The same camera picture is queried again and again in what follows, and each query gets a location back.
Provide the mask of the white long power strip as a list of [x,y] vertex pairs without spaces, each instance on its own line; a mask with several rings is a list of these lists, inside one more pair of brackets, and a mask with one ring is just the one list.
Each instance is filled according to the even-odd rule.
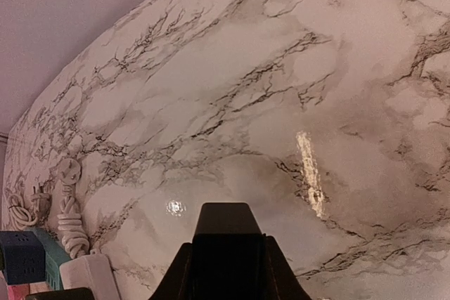
[[86,287],[95,299],[120,300],[109,259],[97,249],[61,264],[59,270],[64,289]]

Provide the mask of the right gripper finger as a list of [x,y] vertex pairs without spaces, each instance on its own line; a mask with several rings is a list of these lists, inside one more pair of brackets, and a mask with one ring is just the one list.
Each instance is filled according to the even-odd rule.
[[276,239],[243,202],[208,202],[151,296],[158,299],[309,299]]

